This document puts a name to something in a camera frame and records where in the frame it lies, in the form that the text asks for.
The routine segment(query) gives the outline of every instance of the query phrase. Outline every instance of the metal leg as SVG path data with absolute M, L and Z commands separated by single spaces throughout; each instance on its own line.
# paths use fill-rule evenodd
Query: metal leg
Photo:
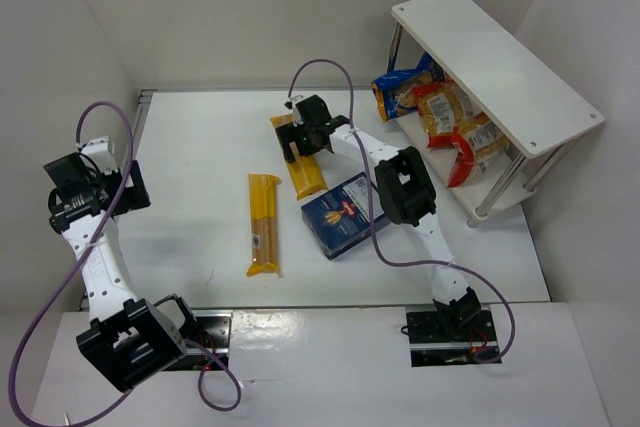
M 402 25 L 400 22 L 396 22 L 396 26 L 393 29 L 393 37 L 391 37 L 391 45 L 389 46 L 389 61 L 387 62 L 387 72 L 391 72 L 396 67 L 396 58 L 398 57 L 398 47 L 400 47 L 400 40 L 402 39 Z
M 520 172 L 524 164 L 526 163 L 527 158 L 524 154 L 519 153 L 518 156 L 513 159 L 509 167 L 502 173 L 496 184 L 491 188 L 487 196 L 480 203 L 480 205 L 476 208 L 476 214 L 478 217 L 486 217 L 493 204 L 496 203 L 496 200 L 500 198 L 504 191 L 507 190 L 507 187 L 513 182 L 513 179 L 516 177 L 516 174 Z
M 538 168 L 535 174 L 531 176 L 531 178 L 524 184 L 524 189 L 528 192 L 533 192 L 536 190 L 536 185 L 538 182 L 544 177 L 547 172 L 551 170 L 551 168 L 558 163 L 558 161 L 564 157 L 564 155 L 571 150 L 571 148 L 576 144 L 578 139 L 570 140 L 569 142 L 562 144 L 560 147 L 557 147 L 549 157 L 542 163 L 542 165 Z

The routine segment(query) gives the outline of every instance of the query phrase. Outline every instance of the yellow package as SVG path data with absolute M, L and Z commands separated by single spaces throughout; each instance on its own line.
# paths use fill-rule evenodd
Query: yellow package
M 292 121 L 293 116 L 291 114 L 271 117 L 271 125 L 273 125 L 274 129 L 282 127 Z M 313 156 L 300 157 L 298 152 L 295 151 L 295 146 L 294 155 L 296 160 L 292 163 L 287 162 L 287 169 L 289 170 L 293 186 L 296 189 L 296 199 L 304 199 L 308 195 L 315 194 L 316 192 L 329 190 L 316 158 Z
M 249 174 L 251 210 L 251 266 L 247 277 L 276 272 L 278 265 L 278 230 L 276 226 L 276 184 L 280 179 L 269 174 Z

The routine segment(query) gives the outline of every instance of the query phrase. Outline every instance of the bag of pasta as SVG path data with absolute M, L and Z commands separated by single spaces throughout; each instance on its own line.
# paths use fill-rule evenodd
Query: bag of pasta
M 383 122 L 395 119 L 417 109 L 413 88 L 442 82 L 444 71 L 433 58 L 425 53 L 415 69 L 392 70 L 371 83 Z
M 454 127 L 451 143 L 458 156 L 447 186 L 458 187 L 475 175 L 484 174 L 501 155 L 506 155 L 509 139 L 482 112 Z
M 453 129 L 482 112 L 453 80 L 414 87 L 413 94 L 429 149 L 451 147 Z

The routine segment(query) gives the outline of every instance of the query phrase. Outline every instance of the white table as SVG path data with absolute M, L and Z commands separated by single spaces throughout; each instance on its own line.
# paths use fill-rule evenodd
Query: white table
M 333 115 L 347 114 L 346 91 L 320 91 Z M 122 250 L 138 293 L 155 301 L 169 293 L 192 307 L 297 307 L 423 304 L 426 268 L 383 265 L 366 241 L 334 261 L 302 223 L 300 206 L 269 117 L 286 113 L 284 91 L 155 93 L 137 158 L 152 205 L 122 216 Z M 394 122 L 381 124 L 370 91 L 356 93 L 356 123 L 405 147 Z M 329 187 L 362 171 L 346 158 L 317 156 Z M 278 187 L 282 277 L 245 276 L 251 257 L 247 174 L 270 173 Z M 511 301 L 549 296 L 519 206 L 477 229 L 437 175 L 438 214 L 456 259 L 494 282 Z M 397 260 L 428 258 L 411 228 L 381 231 L 382 249 Z M 496 297 L 471 280 L 480 299 Z
M 504 345 L 508 318 L 493 306 Z M 518 334 L 502 365 L 411 368 L 399 331 L 404 308 L 235 312 L 229 366 L 242 403 L 214 412 L 198 397 L 197 372 L 165 372 L 136 388 L 101 426 L 605 427 L 607 419 L 565 304 L 514 305 Z M 82 358 L 75 335 L 86 313 L 67 313 L 36 401 L 34 418 L 60 425 L 96 414 L 118 396 Z M 209 398 L 229 405 L 221 372 Z

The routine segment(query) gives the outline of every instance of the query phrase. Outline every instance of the shelf top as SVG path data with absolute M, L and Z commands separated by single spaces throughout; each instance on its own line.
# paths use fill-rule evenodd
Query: shelf top
M 604 122 L 472 0 L 412 0 L 392 15 L 527 157 Z

